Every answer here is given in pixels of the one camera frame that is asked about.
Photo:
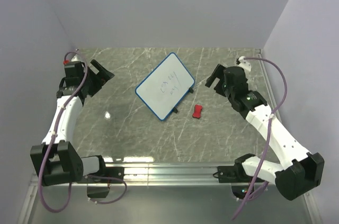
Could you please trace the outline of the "red bone-shaped eraser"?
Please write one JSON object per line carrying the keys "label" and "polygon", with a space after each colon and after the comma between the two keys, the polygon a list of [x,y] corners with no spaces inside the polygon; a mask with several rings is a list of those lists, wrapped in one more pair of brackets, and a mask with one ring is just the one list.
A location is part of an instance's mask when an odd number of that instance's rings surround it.
{"label": "red bone-shaped eraser", "polygon": [[202,109],[203,109],[203,107],[201,105],[196,104],[194,106],[194,111],[193,111],[192,117],[195,118],[195,119],[200,119]]}

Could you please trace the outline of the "blue framed whiteboard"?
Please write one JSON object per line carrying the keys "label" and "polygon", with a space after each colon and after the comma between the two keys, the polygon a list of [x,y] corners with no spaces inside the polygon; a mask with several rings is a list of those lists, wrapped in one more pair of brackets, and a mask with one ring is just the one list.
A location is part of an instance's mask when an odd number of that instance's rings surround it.
{"label": "blue framed whiteboard", "polygon": [[195,85],[195,79],[176,53],[168,54],[136,87],[135,94],[161,121]]}

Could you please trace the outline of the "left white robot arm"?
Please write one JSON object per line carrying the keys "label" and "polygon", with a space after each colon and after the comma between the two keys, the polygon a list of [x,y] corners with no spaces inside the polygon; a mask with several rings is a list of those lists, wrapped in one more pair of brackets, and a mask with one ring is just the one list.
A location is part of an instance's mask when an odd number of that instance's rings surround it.
{"label": "left white robot arm", "polygon": [[77,118],[85,99],[94,96],[114,77],[96,60],[98,70],[85,68],[82,61],[64,61],[65,77],[57,91],[57,109],[50,129],[40,145],[32,146],[30,157],[42,186],[79,182],[86,175],[103,182],[107,169],[101,155],[80,157],[72,145]]}

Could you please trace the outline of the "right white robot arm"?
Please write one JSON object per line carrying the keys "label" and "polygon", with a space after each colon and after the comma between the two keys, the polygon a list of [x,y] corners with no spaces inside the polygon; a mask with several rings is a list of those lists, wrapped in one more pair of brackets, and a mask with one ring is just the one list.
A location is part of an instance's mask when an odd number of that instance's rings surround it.
{"label": "right white robot arm", "polygon": [[290,201],[319,186],[325,165],[323,157],[303,147],[272,114],[265,98],[249,90],[244,69],[218,64],[207,79],[206,87],[215,79],[219,79],[214,87],[216,93],[226,97],[231,107],[269,141],[279,160],[278,163],[265,160],[256,180],[274,184]]}

